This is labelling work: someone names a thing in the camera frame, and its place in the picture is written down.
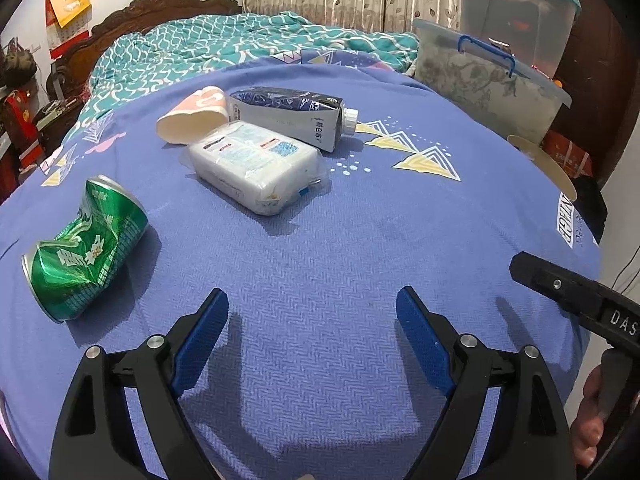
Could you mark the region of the person's right hand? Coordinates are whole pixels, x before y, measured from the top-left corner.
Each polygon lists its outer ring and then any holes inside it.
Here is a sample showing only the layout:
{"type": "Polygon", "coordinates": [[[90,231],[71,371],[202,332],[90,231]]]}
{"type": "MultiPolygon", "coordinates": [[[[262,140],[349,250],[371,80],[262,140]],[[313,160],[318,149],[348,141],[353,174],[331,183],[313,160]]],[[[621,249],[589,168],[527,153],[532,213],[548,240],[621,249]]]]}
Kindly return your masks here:
{"type": "Polygon", "coordinates": [[[574,460],[578,466],[584,468],[589,468],[596,458],[597,445],[603,434],[604,420],[598,408],[601,388],[602,370],[598,365],[586,379],[582,389],[582,402],[570,426],[574,460]]]}

